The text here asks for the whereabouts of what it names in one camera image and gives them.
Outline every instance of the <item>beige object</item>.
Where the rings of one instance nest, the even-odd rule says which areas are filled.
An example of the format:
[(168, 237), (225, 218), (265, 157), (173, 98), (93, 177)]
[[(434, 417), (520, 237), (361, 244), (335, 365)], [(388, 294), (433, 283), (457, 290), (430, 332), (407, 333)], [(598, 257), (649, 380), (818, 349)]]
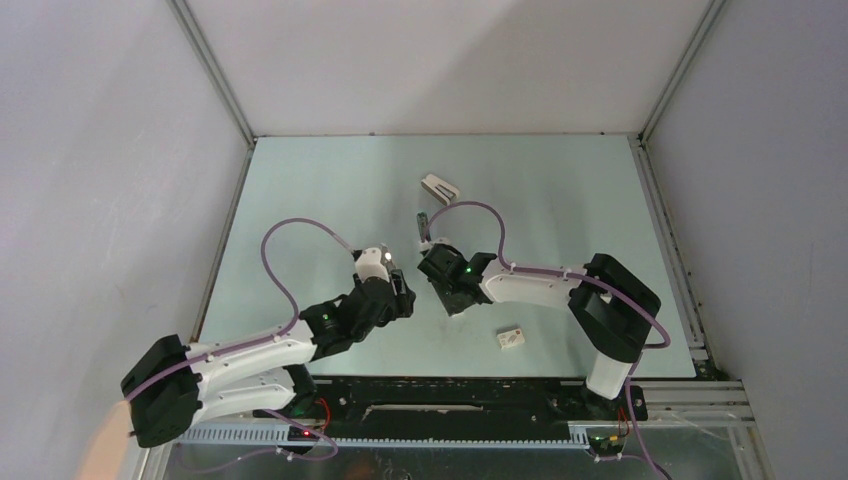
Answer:
[(115, 480), (127, 453), (132, 431), (130, 404), (116, 403), (88, 444), (77, 480)]

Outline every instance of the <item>metal frame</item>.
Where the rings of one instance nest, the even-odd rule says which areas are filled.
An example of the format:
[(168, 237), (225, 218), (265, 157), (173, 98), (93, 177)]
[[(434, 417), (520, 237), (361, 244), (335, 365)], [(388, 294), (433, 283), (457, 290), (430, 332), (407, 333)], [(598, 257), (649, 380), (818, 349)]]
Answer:
[[(233, 118), (245, 142), (249, 146), (244, 167), (240, 173), (238, 187), (236, 188), (230, 210), (227, 214), (227, 221), (218, 246), (215, 262), (210, 272), (201, 310), (193, 331), (193, 338), (196, 338), (202, 328), (202, 320), (215, 285), (215, 278), (220, 267), (224, 248), (226, 247), (241, 191), (244, 187), (244, 180), (256, 139), (187, 1), (168, 0), (168, 2), (184, 29), (192, 48), (197, 53), (201, 64), (209, 75), (210, 81), (219, 93), (224, 106), (227, 108), (228, 113)], [(687, 331), (687, 341), (696, 366), (712, 362), (714, 359), (710, 355), (706, 334), (704, 333), (701, 304), (697, 301), (698, 296), (693, 288), (690, 272), (684, 266), (684, 261), (676, 240), (677, 237), (674, 234), (673, 222), (669, 215), (668, 207), (661, 195), (657, 177), (646, 150), (646, 143), (653, 135), (660, 118), (677, 91), (681, 81), (689, 72), (705, 39), (715, 26), (727, 3), (728, 0), (710, 1), (673, 73), (669, 77), (665, 88), (651, 110), (642, 132), (632, 134), (628, 137), (636, 169), (651, 210), (652, 221), (662, 246), (663, 258), (669, 274), (674, 280), (672, 284), (678, 301), (678, 307), (686, 318), (685, 326), (688, 328), (684, 330)], [(645, 428), (725, 428), (728, 434), (728, 440), (733, 446), (738, 468), (743, 479), (757, 480), (774, 478), (774, 473), (770, 469), (762, 442), (756, 430), (753, 412), (751, 411), (741, 382), (669, 380), (634, 381), (634, 384), (644, 389), (645, 399), (648, 405), (649, 419), (640, 422), (640, 426)], [(241, 432), (245, 429), (244, 425), (251, 425), (253, 426), (251, 427), (252, 429), (268, 430), (270, 428), (269, 421), (251, 419), (247, 424), (244, 423), (245, 420), (241, 422), (239, 423), (238, 417), (232, 417), (207, 423), (203, 428), (217, 429), (219, 436), (228, 430), (233, 430), (233, 432), (239, 430)], [(573, 425), (578, 430), (599, 426), (607, 427), (612, 426), (612, 424), (605, 422), (585, 422), (575, 423)], [(356, 440), (353, 439), (346, 439), (345, 441), (351, 443), (351, 445), (357, 444)], [(381, 446), (400, 446), (392, 442), (383, 443), (385, 445), (381, 444)], [(416, 446), (432, 447), (435, 445), (425, 445), (422, 443)], [(164, 478), (170, 452), (170, 444), (143, 451), (138, 459), (134, 478), (138, 480)]]

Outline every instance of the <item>wall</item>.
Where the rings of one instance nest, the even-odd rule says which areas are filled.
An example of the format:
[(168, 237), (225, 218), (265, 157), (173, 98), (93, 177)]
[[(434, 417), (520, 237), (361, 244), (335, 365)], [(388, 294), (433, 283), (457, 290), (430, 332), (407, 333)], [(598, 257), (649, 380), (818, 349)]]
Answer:
[(167, 2), (0, 8), (0, 476), (69, 478), (189, 333), (246, 149)]
[(259, 135), (633, 132), (708, 0), (192, 0)]
[(848, 6), (731, 2), (650, 148), (777, 477), (844, 478)]

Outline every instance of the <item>white table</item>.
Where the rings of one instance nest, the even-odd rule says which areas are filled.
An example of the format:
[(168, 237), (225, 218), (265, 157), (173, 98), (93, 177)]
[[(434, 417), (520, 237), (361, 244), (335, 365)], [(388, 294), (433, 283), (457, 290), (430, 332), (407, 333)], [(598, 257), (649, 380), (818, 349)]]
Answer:
[[(268, 228), (309, 217), (357, 247), (385, 242), (410, 287), (415, 314), (375, 329), (348, 352), (309, 365), (313, 374), (582, 377), (593, 348), (570, 313), (524, 304), (476, 306), (448, 318), (415, 268), (415, 216), (439, 204), (419, 186), (435, 173), (461, 199), (493, 205), (507, 225), (506, 255), (519, 263), (579, 265), (615, 256), (659, 295), (672, 346), (649, 351), (642, 377), (693, 377), (669, 277), (627, 138), (600, 135), (296, 137), (259, 140), (206, 314), (201, 341), (279, 325), (288, 302), (266, 276), (259, 245)], [(433, 232), (466, 257), (494, 252), (498, 228), (485, 210), (461, 207)], [(308, 225), (280, 229), (270, 262), (301, 308), (352, 287), (349, 254)], [(495, 334), (519, 325), (527, 342), (501, 350)], [(649, 341), (657, 341), (652, 332)]]

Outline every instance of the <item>metal corner post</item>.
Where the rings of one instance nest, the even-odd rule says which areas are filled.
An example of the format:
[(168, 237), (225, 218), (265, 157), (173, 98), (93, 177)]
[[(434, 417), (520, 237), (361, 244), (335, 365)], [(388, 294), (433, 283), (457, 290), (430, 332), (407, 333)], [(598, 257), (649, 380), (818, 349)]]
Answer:
[(186, 38), (188, 38), (189, 43), (191, 43), (192, 49), (194, 49), (194, 52), (197, 54), (197, 58), (200, 60), (201, 65), (203, 65), (203, 69), (206, 70), (206, 74), (209, 76), (209, 81), (212, 82), (212, 86), (221, 97), (224, 107), (227, 109), (230, 117), (238, 127), (239, 132), (244, 138), (244, 141), (247, 143), (248, 148), (252, 149), (256, 143), (256, 135), (253, 134), (253, 130), (247, 122), (247, 117), (241, 109), (230, 83), (224, 76), (224, 71), (221, 69), (221, 65), (218, 64), (218, 60), (212, 53), (212, 48), (209, 46), (209, 42), (206, 40), (203, 30), (197, 23), (197, 19), (191, 11), (191, 7), (189, 7), (187, 0), (168, 0), (168, 4), (171, 6), (171, 10), (174, 12), (174, 16), (180, 23), (183, 32), (185, 32)]
[(674, 71), (671, 73), (668, 82), (666, 82), (665, 87), (660, 93), (660, 97), (651, 109), (651, 113), (648, 115), (648, 119), (645, 121), (644, 127), (642, 127), (642, 141), (644, 143), (647, 144), (648, 141), (650, 141), (660, 118), (662, 118), (663, 113), (665, 113), (665, 109), (668, 107), (668, 104), (677, 91), (677, 88), (680, 86), (680, 83), (689, 72), (698, 52), (701, 50), (701, 46), (703, 46), (704, 41), (707, 39), (707, 36), (712, 31), (713, 27), (715, 27), (721, 12), (724, 11), (724, 8), (728, 3), (730, 3), (730, 0), (710, 0), (710, 3), (704, 10), (703, 15), (701, 15), (701, 19), (698, 21), (698, 26), (695, 28), (695, 31), (692, 32), (692, 36), (689, 38), (686, 48), (683, 49), (683, 54), (680, 56), (680, 60), (677, 61)]

